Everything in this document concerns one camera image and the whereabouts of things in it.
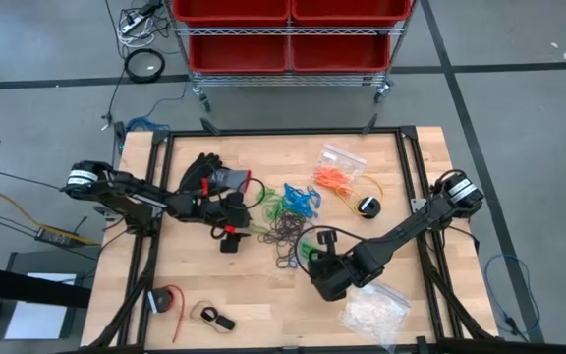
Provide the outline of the stack of clear zip bags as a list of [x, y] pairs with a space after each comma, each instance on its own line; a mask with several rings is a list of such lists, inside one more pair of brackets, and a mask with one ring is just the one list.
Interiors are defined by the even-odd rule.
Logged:
[[375, 281], [347, 296], [339, 322], [388, 354], [394, 354], [410, 310], [411, 302], [405, 294]]

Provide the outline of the clear zip bag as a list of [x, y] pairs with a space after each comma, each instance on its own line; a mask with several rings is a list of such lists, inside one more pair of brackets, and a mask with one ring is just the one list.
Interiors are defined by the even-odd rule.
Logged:
[[300, 264], [304, 268], [309, 267], [309, 260], [312, 251], [322, 251], [323, 248], [317, 243], [316, 239], [312, 236], [303, 236], [297, 246], [297, 254]]
[[320, 151], [315, 167], [329, 166], [337, 167], [347, 174], [351, 181], [348, 186], [358, 177], [361, 177], [367, 169], [368, 163], [365, 159], [331, 144], [324, 144]]

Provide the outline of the small black box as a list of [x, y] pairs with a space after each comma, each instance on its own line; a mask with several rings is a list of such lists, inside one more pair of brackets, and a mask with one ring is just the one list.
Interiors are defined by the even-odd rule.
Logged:
[[127, 130], [124, 123], [122, 121], [114, 122], [113, 131], [114, 131], [115, 148], [116, 150], [119, 151], [119, 154], [122, 154], [127, 135]]

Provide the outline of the loose dark rubber bands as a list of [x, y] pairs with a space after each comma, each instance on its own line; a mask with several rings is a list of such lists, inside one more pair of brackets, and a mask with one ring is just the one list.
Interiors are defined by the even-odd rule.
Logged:
[[285, 269], [287, 268], [287, 261], [290, 259], [296, 261], [296, 256], [294, 255], [294, 250], [292, 248], [288, 249], [282, 254], [277, 254], [276, 266], [278, 268]]

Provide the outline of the black bundle with green edge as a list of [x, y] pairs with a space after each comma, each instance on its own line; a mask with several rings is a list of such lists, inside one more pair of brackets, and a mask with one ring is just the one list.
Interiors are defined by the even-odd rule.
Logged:
[[178, 191], [204, 196], [228, 191], [242, 192], [246, 171], [227, 167], [218, 154], [202, 152], [184, 173]]

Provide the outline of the grey cart with white sheet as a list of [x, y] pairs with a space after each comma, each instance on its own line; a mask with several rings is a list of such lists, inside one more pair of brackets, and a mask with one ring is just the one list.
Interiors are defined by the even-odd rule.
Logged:
[[[6, 270], [89, 287], [96, 261], [62, 251], [13, 253]], [[82, 337], [85, 309], [5, 300], [0, 315], [0, 354], [53, 354], [75, 350]]]

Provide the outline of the white power strip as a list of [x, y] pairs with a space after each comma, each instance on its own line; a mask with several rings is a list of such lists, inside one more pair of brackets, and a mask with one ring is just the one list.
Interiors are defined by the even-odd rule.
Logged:
[[140, 24], [144, 23], [146, 20], [145, 16], [141, 14], [126, 14], [125, 17], [120, 21], [119, 33], [128, 34], [130, 31], [135, 29]]

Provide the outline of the black beam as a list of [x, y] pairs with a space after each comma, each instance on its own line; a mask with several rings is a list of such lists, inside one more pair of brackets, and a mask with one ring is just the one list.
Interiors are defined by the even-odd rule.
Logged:
[[85, 309], [90, 295], [81, 286], [0, 270], [0, 299]]

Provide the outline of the black round magnifier lamp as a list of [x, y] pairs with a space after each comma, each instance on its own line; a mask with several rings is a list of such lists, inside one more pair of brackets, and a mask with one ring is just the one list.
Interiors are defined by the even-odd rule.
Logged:
[[151, 48], [140, 48], [127, 55], [124, 70], [129, 79], [136, 84], [157, 81], [166, 68], [164, 56]]

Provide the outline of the blue rubber bands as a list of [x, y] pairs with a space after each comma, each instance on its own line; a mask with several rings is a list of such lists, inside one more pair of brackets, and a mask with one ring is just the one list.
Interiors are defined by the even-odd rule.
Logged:
[[318, 218], [321, 194], [312, 186], [304, 190], [284, 184], [283, 207], [306, 218]]

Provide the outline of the black aluminium table frame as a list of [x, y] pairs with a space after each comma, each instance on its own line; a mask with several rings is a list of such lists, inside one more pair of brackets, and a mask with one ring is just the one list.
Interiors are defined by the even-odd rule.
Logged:
[[[161, 143], [153, 141], [152, 133], [131, 133], [118, 166], [176, 188], [199, 153], [214, 152], [229, 167], [249, 169], [266, 186], [279, 189], [285, 183], [306, 185], [324, 144], [365, 158], [385, 190], [382, 212], [373, 220], [362, 220], [335, 196], [323, 195], [320, 219], [344, 230], [341, 250], [358, 237], [385, 233], [409, 215], [407, 189], [421, 188], [419, 170], [435, 179], [451, 166], [442, 130], [414, 126], [377, 128], [367, 135], [355, 128], [230, 130], [220, 136], [186, 131]], [[150, 316], [147, 324], [140, 322], [141, 308], [134, 307], [127, 340], [142, 338], [147, 354], [373, 350], [370, 340], [340, 324], [344, 301], [323, 301], [302, 272], [278, 268], [274, 248], [256, 237], [242, 241], [238, 253], [224, 255], [207, 227], [165, 218], [154, 282], [175, 284], [181, 292], [169, 312]], [[215, 322], [204, 321], [199, 314], [205, 306], [235, 321], [235, 329], [223, 332]]]

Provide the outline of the dark rubber bands pile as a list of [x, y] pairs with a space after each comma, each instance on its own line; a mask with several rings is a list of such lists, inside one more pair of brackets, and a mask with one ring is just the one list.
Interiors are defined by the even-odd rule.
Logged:
[[306, 223], [304, 215], [285, 210], [270, 223], [265, 232], [257, 236], [257, 240], [276, 246], [291, 245], [304, 231]]

